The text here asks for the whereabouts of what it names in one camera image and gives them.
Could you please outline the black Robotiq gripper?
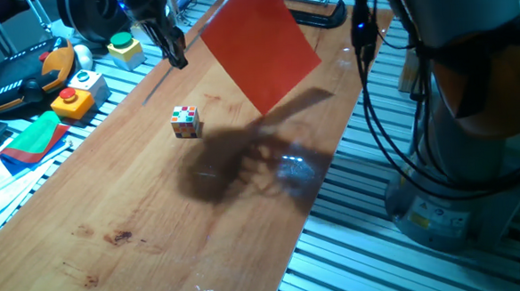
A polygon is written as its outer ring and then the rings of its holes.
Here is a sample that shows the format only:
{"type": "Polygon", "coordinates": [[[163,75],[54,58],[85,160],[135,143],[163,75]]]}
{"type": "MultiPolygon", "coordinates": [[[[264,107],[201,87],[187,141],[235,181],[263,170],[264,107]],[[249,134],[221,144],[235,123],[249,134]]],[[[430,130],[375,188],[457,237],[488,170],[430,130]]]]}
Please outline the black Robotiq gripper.
{"type": "Polygon", "coordinates": [[[184,33],[166,15],[167,0],[119,0],[126,16],[142,27],[146,35],[178,69],[188,65],[184,33]]]}

